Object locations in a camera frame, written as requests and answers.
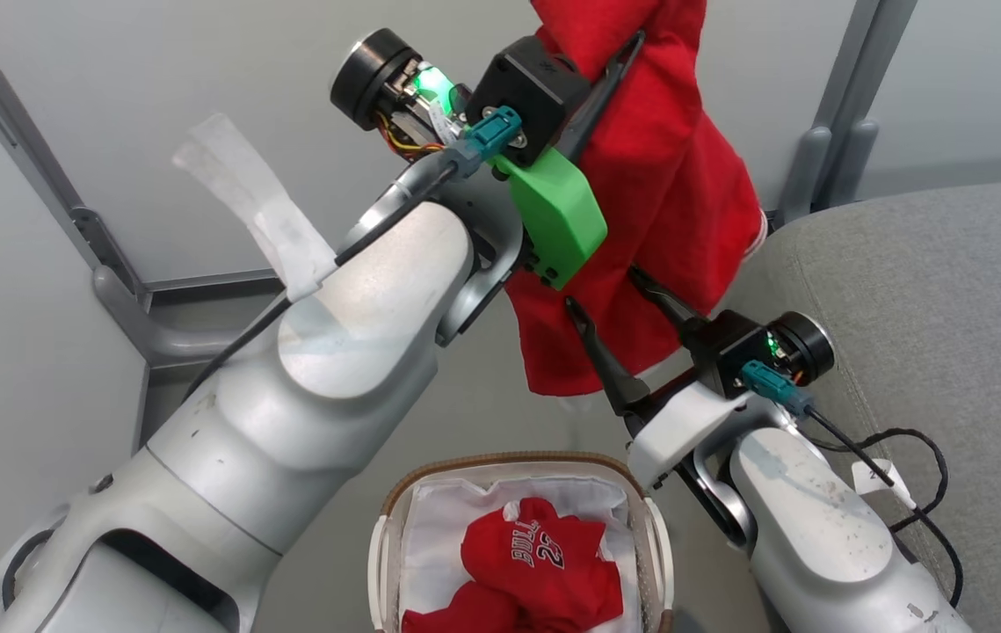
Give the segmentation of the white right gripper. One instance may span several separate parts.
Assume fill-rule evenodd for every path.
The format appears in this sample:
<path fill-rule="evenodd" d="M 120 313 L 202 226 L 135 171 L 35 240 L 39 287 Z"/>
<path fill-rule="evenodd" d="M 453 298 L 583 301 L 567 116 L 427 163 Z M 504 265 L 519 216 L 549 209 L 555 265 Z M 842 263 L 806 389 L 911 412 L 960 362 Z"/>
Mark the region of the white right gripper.
<path fill-rule="evenodd" d="M 640 267 L 629 267 L 627 276 L 638 293 L 656 305 L 662 316 L 672 325 L 682 347 L 702 349 L 710 345 L 708 316 L 702 316 L 686 300 L 673 294 L 671 289 Z M 613 355 L 602 341 L 595 321 L 577 299 L 565 296 L 564 308 L 577 330 L 590 364 L 595 368 L 610 408 L 620 418 L 634 416 L 637 406 L 648 402 L 651 396 L 649 386 L 641 378 L 633 376 Z M 743 393 L 736 399 L 728 400 L 698 383 L 686 386 L 633 438 L 627 450 L 630 476 L 642 489 L 652 489 L 660 477 L 673 471 L 750 397 L 749 393 Z"/>

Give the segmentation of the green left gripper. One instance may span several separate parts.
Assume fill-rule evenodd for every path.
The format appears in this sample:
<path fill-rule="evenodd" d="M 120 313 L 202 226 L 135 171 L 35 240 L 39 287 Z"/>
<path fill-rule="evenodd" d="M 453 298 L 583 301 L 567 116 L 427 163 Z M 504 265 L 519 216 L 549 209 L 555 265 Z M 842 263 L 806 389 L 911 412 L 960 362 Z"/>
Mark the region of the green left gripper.
<path fill-rule="evenodd" d="M 531 167 L 519 167 L 503 155 L 491 160 L 508 177 L 513 204 L 531 240 L 533 273 L 556 291 L 569 284 L 606 239 L 605 217 L 576 164 L 645 39 L 646 33 L 637 31 L 606 64 L 587 100 L 563 129 L 557 149 L 544 149 Z"/>

